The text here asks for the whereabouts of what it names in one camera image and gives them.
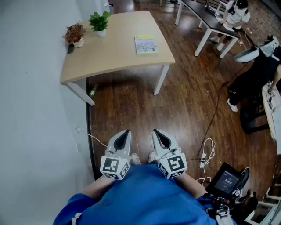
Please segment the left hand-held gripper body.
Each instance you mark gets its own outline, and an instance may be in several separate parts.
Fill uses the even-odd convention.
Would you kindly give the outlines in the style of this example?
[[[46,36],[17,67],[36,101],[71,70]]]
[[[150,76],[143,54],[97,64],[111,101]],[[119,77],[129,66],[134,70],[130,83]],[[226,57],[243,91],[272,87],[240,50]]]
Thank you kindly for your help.
[[[123,180],[130,168],[130,147],[116,150],[109,147],[101,158],[100,172],[108,178]]]

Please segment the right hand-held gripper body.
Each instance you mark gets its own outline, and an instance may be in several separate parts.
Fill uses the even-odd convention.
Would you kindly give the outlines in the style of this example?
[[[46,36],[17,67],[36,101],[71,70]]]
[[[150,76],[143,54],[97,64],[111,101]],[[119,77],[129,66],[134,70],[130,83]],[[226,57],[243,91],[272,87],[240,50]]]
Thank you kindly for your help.
[[[185,154],[181,152],[180,147],[157,155],[155,159],[158,168],[167,179],[182,175],[187,170]]]

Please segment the white and yellow book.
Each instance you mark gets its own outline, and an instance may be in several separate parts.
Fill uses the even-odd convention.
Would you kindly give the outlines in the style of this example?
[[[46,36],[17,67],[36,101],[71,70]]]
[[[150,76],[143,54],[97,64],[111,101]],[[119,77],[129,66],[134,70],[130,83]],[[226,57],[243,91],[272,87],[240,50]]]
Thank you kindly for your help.
[[[134,36],[136,54],[158,54],[159,47],[154,35],[136,35]]]

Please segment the person's left forearm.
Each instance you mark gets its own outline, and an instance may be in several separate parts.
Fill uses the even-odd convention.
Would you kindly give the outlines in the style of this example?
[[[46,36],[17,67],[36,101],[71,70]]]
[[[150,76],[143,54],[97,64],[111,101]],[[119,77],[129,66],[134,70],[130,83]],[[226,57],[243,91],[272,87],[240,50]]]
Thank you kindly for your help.
[[[83,190],[82,194],[98,202],[104,196],[104,194],[112,187],[115,181],[115,179],[108,178],[102,175],[100,178],[90,183]]]

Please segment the person's right forearm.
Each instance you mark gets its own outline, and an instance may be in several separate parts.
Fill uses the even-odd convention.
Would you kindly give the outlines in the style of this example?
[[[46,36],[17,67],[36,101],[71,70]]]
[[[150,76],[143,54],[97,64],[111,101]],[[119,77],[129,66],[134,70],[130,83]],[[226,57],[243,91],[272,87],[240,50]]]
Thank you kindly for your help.
[[[185,172],[179,176],[176,176],[174,180],[178,186],[187,191],[195,199],[207,193],[206,189],[200,183],[198,183]]]

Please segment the person's blue shirt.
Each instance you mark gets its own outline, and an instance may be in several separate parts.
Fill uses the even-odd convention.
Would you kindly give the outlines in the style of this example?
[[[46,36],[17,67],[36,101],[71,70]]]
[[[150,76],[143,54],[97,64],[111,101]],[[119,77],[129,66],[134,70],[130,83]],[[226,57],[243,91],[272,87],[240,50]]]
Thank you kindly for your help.
[[[218,225],[206,210],[210,201],[195,199],[167,179],[155,164],[132,166],[98,201],[72,196],[53,225]]]

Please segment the black tablet screen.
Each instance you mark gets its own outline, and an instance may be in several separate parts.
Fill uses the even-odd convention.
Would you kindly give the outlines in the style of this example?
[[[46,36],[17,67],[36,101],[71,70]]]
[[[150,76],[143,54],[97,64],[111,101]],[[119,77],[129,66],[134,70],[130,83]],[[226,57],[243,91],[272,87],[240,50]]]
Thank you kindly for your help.
[[[206,191],[215,197],[230,199],[241,181],[241,174],[227,163],[223,163],[217,174],[206,187]]]

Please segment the black chair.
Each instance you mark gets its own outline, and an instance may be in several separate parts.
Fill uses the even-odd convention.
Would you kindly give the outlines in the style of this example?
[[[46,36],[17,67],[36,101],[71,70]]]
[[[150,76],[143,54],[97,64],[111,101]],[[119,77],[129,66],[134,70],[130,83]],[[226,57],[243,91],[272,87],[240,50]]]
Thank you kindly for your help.
[[[256,125],[256,120],[265,116],[266,112],[263,105],[262,96],[256,95],[248,98],[247,104],[242,106],[240,110],[240,123],[245,134],[252,134],[254,132],[269,129],[269,124]]]

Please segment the light wood table white legs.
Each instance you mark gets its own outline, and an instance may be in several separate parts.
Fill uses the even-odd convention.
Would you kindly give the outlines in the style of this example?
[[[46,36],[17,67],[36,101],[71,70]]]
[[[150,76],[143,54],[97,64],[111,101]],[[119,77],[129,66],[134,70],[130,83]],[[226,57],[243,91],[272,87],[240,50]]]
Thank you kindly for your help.
[[[90,29],[88,21],[82,22],[87,29],[84,44],[65,57],[61,84],[68,85],[90,106],[94,101],[77,83],[77,80],[129,68],[161,66],[160,76],[153,93],[157,95],[169,66],[175,63],[173,54],[156,21],[149,11],[113,14],[109,17],[104,37],[98,37]],[[135,35],[153,35],[159,46],[157,54],[137,54]]]

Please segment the brown dried plant white pot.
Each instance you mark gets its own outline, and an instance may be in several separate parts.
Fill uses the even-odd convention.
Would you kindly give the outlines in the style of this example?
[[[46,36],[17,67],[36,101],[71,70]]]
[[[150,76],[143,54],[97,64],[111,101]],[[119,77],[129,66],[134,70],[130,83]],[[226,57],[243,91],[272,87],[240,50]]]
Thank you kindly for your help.
[[[84,28],[79,22],[67,28],[67,32],[63,35],[63,39],[68,44],[73,44],[75,48],[81,48],[84,44],[83,35],[86,32],[86,28]]]

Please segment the green potted plant white pot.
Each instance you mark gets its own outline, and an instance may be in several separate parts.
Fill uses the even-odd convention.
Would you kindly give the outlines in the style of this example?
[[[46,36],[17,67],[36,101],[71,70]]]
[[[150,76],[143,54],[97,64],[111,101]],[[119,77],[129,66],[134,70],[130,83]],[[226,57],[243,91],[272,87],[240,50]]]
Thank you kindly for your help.
[[[111,16],[110,12],[104,11],[102,15],[94,12],[90,15],[89,23],[94,32],[97,32],[98,37],[106,36],[106,29],[108,27],[108,18]]]

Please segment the dark desk white legs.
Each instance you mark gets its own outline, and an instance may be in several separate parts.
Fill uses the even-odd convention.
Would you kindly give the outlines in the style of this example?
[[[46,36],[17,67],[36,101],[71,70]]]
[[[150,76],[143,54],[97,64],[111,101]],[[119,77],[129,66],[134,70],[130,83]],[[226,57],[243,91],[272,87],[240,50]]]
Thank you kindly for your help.
[[[201,27],[202,24],[204,24],[207,28],[200,44],[198,45],[198,47],[197,47],[197,49],[194,53],[194,56],[199,55],[199,53],[202,50],[202,48],[204,47],[206,41],[209,39],[209,36],[210,36],[211,32],[221,33],[223,35],[232,37],[231,42],[226,46],[224,51],[220,54],[220,58],[222,59],[228,53],[228,51],[233,47],[233,45],[237,42],[237,40],[239,38],[238,33],[226,29],[222,24],[220,24],[215,19],[214,16],[212,16],[210,13],[208,13],[205,10],[205,6],[202,3],[198,3],[198,2],[195,2],[195,1],[191,1],[191,0],[178,0],[178,3],[179,3],[179,9],[178,9],[175,25],[179,24],[182,8],[183,8],[183,6],[185,6],[197,18],[200,19],[199,27]]]

